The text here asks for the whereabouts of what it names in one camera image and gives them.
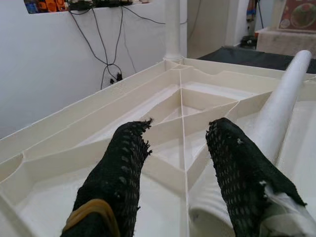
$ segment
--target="framed picture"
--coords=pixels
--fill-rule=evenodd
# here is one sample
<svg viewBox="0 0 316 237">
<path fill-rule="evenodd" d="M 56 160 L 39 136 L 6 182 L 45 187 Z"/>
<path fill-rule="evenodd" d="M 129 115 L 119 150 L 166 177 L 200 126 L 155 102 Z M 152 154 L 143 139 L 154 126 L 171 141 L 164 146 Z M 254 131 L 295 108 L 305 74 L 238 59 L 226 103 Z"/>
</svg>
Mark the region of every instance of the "framed picture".
<svg viewBox="0 0 316 237">
<path fill-rule="evenodd" d="M 285 0 L 278 29 L 316 33 L 316 0 Z"/>
</svg>

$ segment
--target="black cable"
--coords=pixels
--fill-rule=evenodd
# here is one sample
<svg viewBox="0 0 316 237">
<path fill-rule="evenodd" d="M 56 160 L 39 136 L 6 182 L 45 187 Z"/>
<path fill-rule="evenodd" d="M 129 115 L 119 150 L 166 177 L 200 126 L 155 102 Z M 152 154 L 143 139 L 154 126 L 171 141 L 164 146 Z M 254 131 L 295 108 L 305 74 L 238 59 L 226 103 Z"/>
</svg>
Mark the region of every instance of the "black cable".
<svg viewBox="0 0 316 237">
<path fill-rule="evenodd" d="M 154 22 L 154 23 L 156 23 L 156 24 L 160 24 L 160 25 L 165 25 L 165 24 L 166 24 L 166 23 L 164 23 L 164 22 L 158 22 L 158 21 L 155 21 L 155 20 L 153 20 L 153 19 L 140 16 L 140 15 L 138 15 L 136 12 L 132 11 L 131 9 L 129 9 L 129 8 L 126 7 L 126 6 L 122 6 L 122 7 L 124 7 L 124 8 L 127 9 L 127 10 L 129 10 L 131 13 L 133 13 L 134 15 L 138 16 L 138 17 L 141 18 L 141 19 L 148 20 L 148 21 L 152 21 L 152 22 Z M 180 25 L 186 24 L 187 21 L 188 21 L 188 20 L 186 20 L 186 21 L 183 22 L 183 23 L 180 23 Z"/>
<path fill-rule="evenodd" d="M 134 15 L 136 15 L 136 16 L 138 16 L 139 18 L 142 18 L 142 19 L 144 19 L 144 20 L 152 21 L 152 22 L 154 22 L 154 23 L 161 24 L 161 25 L 164 25 L 164 24 L 165 24 L 165 23 L 163 23 L 163 22 L 154 21 L 154 20 L 149 19 L 149 18 L 147 18 L 147 17 L 140 16 L 140 15 L 138 15 L 136 12 L 132 11 L 131 9 L 129 9 L 129 8 L 126 7 L 126 6 L 122 6 L 122 7 L 124 7 L 125 9 L 129 10 L 130 12 L 132 12 Z"/>
<path fill-rule="evenodd" d="M 133 66 L 133 69 L 134 69 L 134 72 L 137 73 L 137 70 L 135 68 L 135 64 L 133 62 L 133 59 L 132 59 L 132 56 L 130 55 L 130 52 L 129 52 L 129 49 L 127 47 L 127 43 L 126 43 L 126 32 L 125 32 L 125 22 L 123 21 L 123 35 L 124 35 L 124 46 L 126 48 L 126 51 L 127 51 L 127 55 L 132 63 L 132 66 Z"/>
<path fill-rule="evenodd" d="M 119 71 L 120 71 L 120 74 L 122 75 L 122 70 L 121 70 L 121 68 L 120 68 L 118 65 L 115 64 L 116 59 L 117 59 L 117 53 L 118 53 L 119 38 L 120 38 L 120 36 L 121 36 L 122 24 L 123 24 L 123 9 L 122 9 L 122 7 L 121 7 L 120 9 L 121 9 L 121 18 L 120 18 L 120 25 L 119 25 L 118 40 L 117 40 L 117 43 L 116 43 L 116 46 L 115 46 L 115 57 L 114 57 L 113 63 L 107 64 L 107 66 L 104 68 L 104 71 L 103 71 L 103 74 L 102 74 L 102 80 L 101 80 L 101 88 L 100 88 L 101 90 L 102 90 L 102 86 L 103 86 L 104 72 L 105 72 L 106 69 L 108 69 L 109 74 L 110 74 L 116 81 L 118 80 L 116 77 L 114 77 L 114 76 L 111 74 L 111 72 L 110 72 L 110 67 L 109 67 L 109 66 L 113 65 L 113 66 L 117 67 L 117 68 L 119 69 Z M 99 36 L 100 36 L 100 38 L 101 38 L 101 42 L 102 42 L 102 44 L 103 44 L 104 51 L 106 52 L 106 49 L 105 49 L 105 46 L 104 46 L 104 43 L 103 43 L 103 40 L 102 40 L 100 31 L 99 31 L 99 27 L 97 27 L 97 29 L 98 29 L 98 32 L 99 32 Z"/>
<path fill-rule="evenodd" d="M 102 39 L 102 37 L 101 37 L 101 33 L 100 33 L 100 29 L 99 29 L 99 24 L 98 24 L 98 20 L 97 20 L 97 17 L 96 17 L 96 15 L 95 15 L 94 9 L 92 9 L 92 12 L 93 12 L 95 24 L 96 24 L 96 26 L 97 26 L 98 34 L 99 34 L 99 37 L 100 37 L 100 40 L 101 40 L 101 43 L 102 43 L 102 46 L 103 46 L 103 49 L 104 49 L 105 59 L 106 59 L 106 61 L 107 61 L 107 64 L 109 64 L 107 50 L 106 50 L 106 48 L 105 48 L 103 39 Z"/>
<path fill-rule="evenodd" d="M 102 43 L 102 46 L 103 46 L 103 49 L 104 49 L 104 54 L 105 54 L 105 59 L 106 59 L 106 67 L 104 68 L 104 71 L 103 71 L 103 74 L 102 74 L 102 79 L 101 79 L 101 89 L 102 89 L 103 79 L 104 79 L 104 72 L 105 72 L 106 69 L 108 69 L 109 74 L 110 74 L 113 78 L 115 78 L 115 77 L 114 77 L 113 74 L 110 72 L 109 59 L 108 59 L 107 50 L 106 50 L 106 48 L 105 48 L 105 44 L 104 44 L 103 38 L 102 38 L 102 36 L 101 36 L 101 32 L 100 32 L 98 20 L 97 20 L 97 17 L 96 17 L 96 15 L 95 15 L 94 9 L 92 9 L 92 12 L 93 12 L 95 24 L 96 24 L 96 26 L 97 26 L 97 31 L 98 31 L 99 38 L 100 38 L 100 40 L 101 40 L 101 43 Z"/>
<path fill-rule="evenodd" d="M 84 33 L 83 33 L 82 29 L 80 28 L 80 26 L 79 26 L 79 24 L 78 24 L 76 18 L 74 17 L 74 14 L 73 14 L 71 11 L 69 11 L 69 13 L 70 13 L 71 17 L 73 18 L 73 20 L 75 21 L 75 24 L 77 25 L 77 27 L 78 27 L 78 29 L 79 29 L 81 35 L 83 36 L 83 38 L 84 38 L 85 41 L 87 42 L 87 44 L 88 44 L 88 46 L 89 46 L 89 48 L 90 48 L 90 51 L 92 52 L 93 56 L 94 56 L 97 60 L 99 60 L 100 62 L 102 62 L 102 63 L 104 63 L 104 64 L 107 65 L 106 62 L 104 62 L 103 60 L 101 60 L 100 58 L 98 58 L 97 55 L 95 55 L 95 53 L 94 53 L 94 51 L 93 51 L 93 49 L 92 49 L 92 47 L 91 47 L 91 45 L 90 45 L 88 39 L 87 39 L 86 36 L 84 35 Z"/>
<path fill-rule="evenodd" d="M 259 14 L 260 14 L 260 19 L 261 19 L 261 26 L 262 26 L 262 29 L 263 29 L 264 26 L 263 26 L 262 14 L 261 14 L 260 0 L 258 0 L 258 8 L 259 8 Z"/>
<path fill-rule="evenodd" d="M 115 57 L 114 57 L 114 60 L 113 60 L 113 64 L 117 60 L 119 38 L 120 38 L 120 35 L 122 33 L 122 24 L 123 24 L 123 8 L 122 7 L 120 7 L 120 12 L 121 12 L 121 17 L 120 17 L 120 24 L 119 24 L 119 33 L 118 33 L 118 40 L 117 40 L 117 43 L 116 43 L 116 46 L 115 46 Z"/>
<path fill-rule="evenodd" d="M 71 14 L 73 14 L 73 15 L 84 15 L 84 14 L 86 14 L 88 11 L 90 11 L 91 9 L 88 9 L 87 11 L 85 11 L 85 12 L 82 12 L 82 13 L 73 13 L 73 12 L 71 12 L 70 10 L 69 10 L 69 12 L 71 13 Z"/>
<path fill-rule="evenodd" d="M 90 42 L 88 41 L 88 39 L 86 38 L 86 36 L 84 35 L 82 29 L 80 28 L 76 18 L 74 17 L 74 15 L 83 15 L 83 14 L 86 14 L 88 11 L 90 11 L 92 9 L 92 12 L 93 12 L 93 15 L 94 15 L 94 19 L 95 19 L 95 22 L 96 22 L 96 27 L 97 27 L 97 31 L 98 31 L 98 34 L 99 34 L 99 37 L 100 37 L 100 40 L 101 40 L 101 43 L 102 43 L 102 46 L 103 46 L 103 49 L 104 49 L 104 53 L 105 53 L 105 57 L 106 57 L 106 62 L 104 62 L 103 60 L 101 60 L 99 57 L 96 56 L 96 54 L 94 53 L 92 47 L 91 47 L 91 44 Z M 104 44 L 104 41 L 102 39 L 102 36 L 101 36 L 101 32 L 100 32 L 100 28 L 99 28 L 99 24 L 98 24 L 98 20 L 97 20 L 97 17 L 96 17 L 96 14 L 95 14 L 95 11 L 93 8 L 90 8 L 88 10 L 86 10 L 85 12 L 82 12 L 82 13 L 73 13 L 69 10 L 69 13 L 71 14 L 73 20 L 75 21 L 75 24 L 76 26 L 78 27 L 81 35 L 83 36 L 83 38 L 85 39 L 85 41 L 87 42 L 89 48 L 90 48 L 90 51 L 92 52 L 93 56 L 100 62 L 102 62 L 103 64 L 105 64 L 105 68 L 103 70 L 103 73 L 102 73 L 102 79 L 101 79 L 101 89 L 102 89 L 102 86 L 103 86 L 103 81 L 104 81 L 104 73 L 106 71 L 106 69 L 108 69 L 108 72 L 109 74 L 115 79 L 117 80 L 117 78 L 111 73 L 110 71 L 110 67 L 109 66 L 115 66 L 118 68 L 120 74 L 122 75 L 122 70 L 121 68 L 115 64 L 116 62 L 116 59 L 117 59 L 117 49 L 118 49 L 118 44 L 119 44 L 119 38 L 120 38 L 120 35 L 121 35 L 121 28 L 122 28 L 122 22 L 123 22 L 123 10 L 121 9 L 121 12 L 122 12 L 122 16 L 121 16 L 121 23 L 120 23 L 120 27 L 119 27 L 119 35 L 118 35 L 118 40 L 117 40 L 117 43 L 116 43 L 116 50 L 115 50 L 115 59 L 113 61 L 113 63 L 109 63 L 109 59 L 108 59 L 108 55 L 107 55 L 107 51 L 106 51 L 106 48 L 105 48 L 105 44 Z"/>
</svg>

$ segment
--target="white wall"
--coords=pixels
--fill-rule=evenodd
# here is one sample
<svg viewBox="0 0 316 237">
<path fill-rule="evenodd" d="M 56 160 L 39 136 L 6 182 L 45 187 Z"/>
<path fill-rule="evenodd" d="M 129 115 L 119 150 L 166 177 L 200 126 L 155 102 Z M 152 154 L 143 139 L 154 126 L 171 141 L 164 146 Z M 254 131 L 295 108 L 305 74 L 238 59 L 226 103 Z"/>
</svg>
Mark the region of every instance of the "white wall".
<svg viewBox="0 0 316 237">
<path fill-rule="evenodd" d="M 272 26 L 272 13 L 273 13 L 273 6 L 275 4 L 275 0 L 261 0 L 260 1 L 260 8 L 262 14 L 262 21 L 263 26 L 268 27 Z M 255 30 L 262 29 L 260 15 L 259 15 L 259 8 L 257 6 L 257 19 L 256 19 L 256 27 Z"/>
<path fill-rule="evenodd" d="M 249 0 L 230 0 L 225 45 L 236 46 L 248 35 L 248 3 Z"/>
<path fill-rule="evenodd" d="M 136 5 L 142 16 L 164 22 L 163 0 Z M 186 0 L 181 0 L 181 22 L 186 20 Z M 95 10 L 110 58 L 119 33 L 120 9 Z M 104 52 L 90 11 L 76 16 L 96 54 Z M 13 133 L 100 88 L 104 66 L 93 58 L 67 12 L 29 15 L 22 0 L 0 1 L 0 138 Z M 137 71 L 164 56 L 164 25 L 124 10 L 126 41 Z M 181 27 L 181 49 L 186 55 L 186 25 Z M 117 64 L 123 76 L 134 73 L 123 44 Z"/>
<path fill-rule="evenodd" d="M 188 0 L 188 36 L 193 30 L 199 0 Z M 192 37 L 188 40 L 188 57 L 199 58 L 224 46 L 230 0 L 201 0 Z"/>
</svg>

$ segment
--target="molded plastic structure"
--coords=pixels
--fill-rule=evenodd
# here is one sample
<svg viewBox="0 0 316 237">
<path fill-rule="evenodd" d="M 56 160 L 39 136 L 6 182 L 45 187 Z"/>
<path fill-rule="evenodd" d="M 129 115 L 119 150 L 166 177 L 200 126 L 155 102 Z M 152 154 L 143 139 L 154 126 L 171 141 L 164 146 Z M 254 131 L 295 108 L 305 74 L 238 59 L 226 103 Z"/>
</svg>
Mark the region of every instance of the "molded plastic structure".
<svg viewBox="0 0 316 237">
<path fill-rule="evenodd" d="M 249 135 L 283 74 L 193 59 L 163 61 L 3 138 L 1 236 L 60 236 L 78 188 L 116 128 L 148 118 L 155 120 L 144 139 L 153 154 L 142 170 L 135 236 L 234 236 L 230 221 L 218 218 L 226 216 L 221 196 L 207 192 L 218 186 L 205 140 L 208 122 L 228 117 Z M 316 83 L 308 80 L 299 90 L 278 167 L 314 218 L 315 119 Z"/>
</svg>

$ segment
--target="white pipe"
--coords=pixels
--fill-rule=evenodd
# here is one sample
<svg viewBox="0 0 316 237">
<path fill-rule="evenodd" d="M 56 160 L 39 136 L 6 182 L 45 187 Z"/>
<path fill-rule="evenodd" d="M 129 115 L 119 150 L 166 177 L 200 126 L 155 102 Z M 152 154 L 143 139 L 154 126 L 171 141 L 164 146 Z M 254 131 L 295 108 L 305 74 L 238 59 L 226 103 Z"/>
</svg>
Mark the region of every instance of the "white pipe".
<svg viewBox="0 0 316 237">
<path fill-rule="evenodd" d="M 165 0 L 165 60 L 177 61 L 182 59 L 180 53 L 180 0 Z"/>
<path fill-rule="evenodd" d="M 273 163 L 283 142 L 311 57 L 309 51 L 301 51 L 294 57 L 255 122 L 250 138 Z M 213 182 L 206 180 L 197 197 L 191 201 L 189 215 L 198 228 L 209 226 L 212 227 L 210 231 L 218 233 L 218 236 L 234 236 L 226 233 L 232 224 L 215 177 Z"/>
<path fill-rule="evenodd" d="M 306 50 L 296 54 L 277 89 L 260 111 L 250 135 L 250 139 L 274 164 L 311 58 L 312 54 Z"/>
</svg>

